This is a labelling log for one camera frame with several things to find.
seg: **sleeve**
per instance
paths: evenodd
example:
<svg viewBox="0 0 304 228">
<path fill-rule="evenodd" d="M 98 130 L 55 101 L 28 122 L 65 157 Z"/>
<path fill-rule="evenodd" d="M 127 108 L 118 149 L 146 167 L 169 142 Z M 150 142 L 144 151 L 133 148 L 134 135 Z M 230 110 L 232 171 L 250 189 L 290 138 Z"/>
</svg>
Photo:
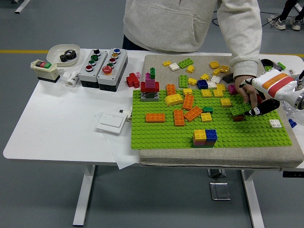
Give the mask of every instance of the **sleeve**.
<svg viewBox="0 0 304 228">
<path fill-rule="evenodd" d="M 219 0 L 218 22 L 226 45 L 232 52 L 234 77 L 257 76 L 262 40 L 257 0 Z"/>
</svg>

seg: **orange lego brick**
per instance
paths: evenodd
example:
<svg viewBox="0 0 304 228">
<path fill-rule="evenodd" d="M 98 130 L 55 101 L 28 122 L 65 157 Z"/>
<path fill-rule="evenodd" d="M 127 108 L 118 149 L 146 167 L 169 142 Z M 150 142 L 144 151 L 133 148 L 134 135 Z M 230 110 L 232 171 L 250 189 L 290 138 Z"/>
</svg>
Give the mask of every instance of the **orange lego brick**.
<svg viewBox="0 0 304 228">
<path fill-rule="evenodd" d="M 174 126 L 183 127 L 185 126 L 184 112 L 181 109 L 175 109 L 173 111 Z"/>
<path fill-rule="evenodd" d="M 186 120 L 191 122 L 196 117 L 198 117 L 202 112 L 203 112 L 203 110 L 201 110 L 199 107 L 195 106 L 190 111 L 188 111 L 186 114 L 184 114 L 184 117 Z"/>
<path fill-rule="evenodd" d="M 167 96 L 176 94 L 176 89 L 174 84 L 167 84 Z"/>
<path fill-rule="evenodd" d="M 193 102 L 194 102 L 194 96 L 193 95 L 186 95 L 185 99 L 184 99 L 184 104 L 182 105 L 182 108 L 186 109 L 186 110 L 191 110 Z"/>
<path fill-rule="evenodd" d="M 163 123 L 166 121 L 165 113 L 147 113 L 146 123 Z"/>
</svg>

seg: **pink lego brick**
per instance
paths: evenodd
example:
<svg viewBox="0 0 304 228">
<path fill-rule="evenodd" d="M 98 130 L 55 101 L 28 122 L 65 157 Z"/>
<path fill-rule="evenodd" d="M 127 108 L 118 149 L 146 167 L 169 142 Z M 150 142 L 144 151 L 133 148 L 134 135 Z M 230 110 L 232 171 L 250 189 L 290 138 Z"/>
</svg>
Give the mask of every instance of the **pink lego brick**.
<svg viewBox="0 0 304 228">
<path fill-rule="evenodd" d="M 228 85 L 228 91 L 231 95 L 236 95 L 238 94 L 238 91 L 236 89 L 235 85 Z"/>
</svg>

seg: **table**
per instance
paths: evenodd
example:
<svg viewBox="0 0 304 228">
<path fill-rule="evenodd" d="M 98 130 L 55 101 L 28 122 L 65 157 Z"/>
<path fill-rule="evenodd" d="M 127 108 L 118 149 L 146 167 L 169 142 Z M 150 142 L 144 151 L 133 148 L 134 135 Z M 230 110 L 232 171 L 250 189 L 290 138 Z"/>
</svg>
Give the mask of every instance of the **table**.
<svg viewBox="0 0 304 228">
<path fill-rule="evenodd" d="M 81 49 L 78 62 L 67 70 L 79 71 L 90 51 L 91 49 Z M 64 85 L 66 78 L 59 79 L 55 84 L 39 81 L 4 149 L 4 157 L 10 160 L 84 165 L 84 178 L 73 225 L 84 224 L 95 165 L 115 165 L 105 137 L 96 133 L 94 115 L 107 107 L 123 109 L 132 104 L 133 89 L 125 83 L 126 77 L 130 72 L 141 72 L 144 57 L 149 54 L 153 53 L 128 51 L 128 65 L 115 93 L 82 87 L 80 82 L 75 88 L 70 88 Z M 187 55 L 229 56 L 230 54 L 192 53 Z M 296 72 L 301 72 L 304 68 L 304 62 L 295 56 L 261 55 L 261 58 L 280 61 Z M 299 140 L 300 135 L 303 135 L 303 128 L 296 129 L 296 137 L 304 151 L 304 144 Z M 303 168 L 304 162 L 297 167 L 297 169 Z M 253 169 L 242 171 L 242 174 L 253 224 L 263 225 L 252 179 Z"/>
</svg>

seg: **blue lego brick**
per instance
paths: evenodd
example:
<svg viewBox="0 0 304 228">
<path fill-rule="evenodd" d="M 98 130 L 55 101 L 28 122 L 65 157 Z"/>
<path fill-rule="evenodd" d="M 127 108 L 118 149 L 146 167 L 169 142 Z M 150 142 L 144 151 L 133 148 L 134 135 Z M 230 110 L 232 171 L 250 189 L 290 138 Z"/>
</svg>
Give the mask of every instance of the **blue lego brick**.
<svg viewBox="0 0 304 228">
<path fill-rule="evenodd" d="M 215 129 L 205 130 L 207 140 L 206 142 L 216 142 L 218 140 L 217 131 Z"/>
<path fill-rule="evenodd" d="M 293 121 L 292 119 L 289 119 L 288 121 L 290 123 L 291 128 L 294 128 L 296 126 L 296 122 Z"/>
<path fill-rule="evenodd" d="M 198 89 L 208 89 L 208 83 L 205 79 L 203 80 L 198 80 L 198 82 L 196 83 L 196 85 L 198 86 Z"/>
</svg>

